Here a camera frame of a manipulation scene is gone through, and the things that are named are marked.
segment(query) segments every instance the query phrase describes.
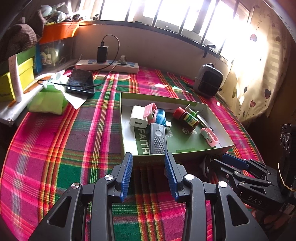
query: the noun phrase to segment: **window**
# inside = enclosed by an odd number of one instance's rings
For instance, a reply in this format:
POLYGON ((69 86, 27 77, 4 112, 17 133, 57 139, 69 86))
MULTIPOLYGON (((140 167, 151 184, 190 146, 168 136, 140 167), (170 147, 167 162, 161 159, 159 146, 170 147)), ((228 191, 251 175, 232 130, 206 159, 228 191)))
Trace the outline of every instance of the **window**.
POLYGON ((249 11, 241 0, 81 0, 87 18, 139 22, 187 37, 232 61, 249 11))

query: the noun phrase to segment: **white wall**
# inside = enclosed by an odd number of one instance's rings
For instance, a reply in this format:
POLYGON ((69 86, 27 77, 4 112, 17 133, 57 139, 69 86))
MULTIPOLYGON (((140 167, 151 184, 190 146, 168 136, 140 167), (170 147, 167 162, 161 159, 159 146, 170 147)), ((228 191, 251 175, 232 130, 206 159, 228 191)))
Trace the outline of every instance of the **white wall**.
MULTIPOLYGON (((202 58, 204 52, 196 46, 165 34, 126 26, 80 26, 74 57, 78 58, 83 54, 82 59, 96 59, 97 47, 106 34, 118 37, 118 56, 125 54, 128 61, 136 62, 140 66, 169 71, 191 79, 194 79, 199 68, 207 63, 213 63, 223 73, 224 79, 229 73, 227 64, 209 53, 206 58, 202 58)), ((105 45, 109 46, 108 60, 114 59, 117 51, 116 39, 112 36, 106 37, 105 45)))

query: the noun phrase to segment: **brown fabric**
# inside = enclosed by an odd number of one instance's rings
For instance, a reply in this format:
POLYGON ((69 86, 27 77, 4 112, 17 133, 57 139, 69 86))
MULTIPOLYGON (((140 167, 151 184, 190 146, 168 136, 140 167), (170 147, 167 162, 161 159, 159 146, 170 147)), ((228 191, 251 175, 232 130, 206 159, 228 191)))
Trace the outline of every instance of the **brown fabric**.
POLYGON ((44 23, 41 10, 38 10, 27 23, 23 17, 8 28, 0 41, 0 61, 36 45, 42 37, 44 23))

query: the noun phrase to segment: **curtain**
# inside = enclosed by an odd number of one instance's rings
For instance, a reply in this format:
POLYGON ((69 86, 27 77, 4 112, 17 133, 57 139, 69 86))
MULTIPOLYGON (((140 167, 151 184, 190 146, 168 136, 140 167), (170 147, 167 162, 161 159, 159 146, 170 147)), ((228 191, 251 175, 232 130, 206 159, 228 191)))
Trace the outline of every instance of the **curtain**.
POLYGON ((218 91, 243 125, 270 114, 283 83, 292 37, 276 13, 262 0, 254 0, 230 72, 218 91))

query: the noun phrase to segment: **window sill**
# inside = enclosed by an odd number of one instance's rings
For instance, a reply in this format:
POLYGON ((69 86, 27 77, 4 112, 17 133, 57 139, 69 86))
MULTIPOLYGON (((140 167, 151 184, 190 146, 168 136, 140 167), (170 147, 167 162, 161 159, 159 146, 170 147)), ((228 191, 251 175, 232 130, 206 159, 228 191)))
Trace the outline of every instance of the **window sill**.
MULTIPOLYGON (((142 23, 124 22, 124 21, 112 21, 112 20, 90 20, 90 21, 80 22, 79 25, 80 26, 86 26, 86 25, 118 25, 118 26, 141 28, 141 29, 146 29, 146 30, 157 32, 157 33, 165 34, 167 36, 174 37, 176 39, 179 39, 181 41, 189 43, 189 44, 191 44, 193 46, 196 46, 196 47, 200 48, 203 51, 205 50, 204 46, 202 46, 198 42, 193 41, 193 40, 191 40, 191 39, 189 39, 187 37, 184 37, 182 35, 178 35, 178 34, 172 32, 172 31, 169 31, 169 30, 165 30, 165 29, 158 28, 158 27, 153 27, 151 25, 146 25, 146 24, 142 24, 142 23)), ((225 58, 218 55, 214 51, 209 50, 208 54, 214 56, 215 58, 219 59, 220 61, 224 62, 225 64, 228 64, 228 61, 225 58)))

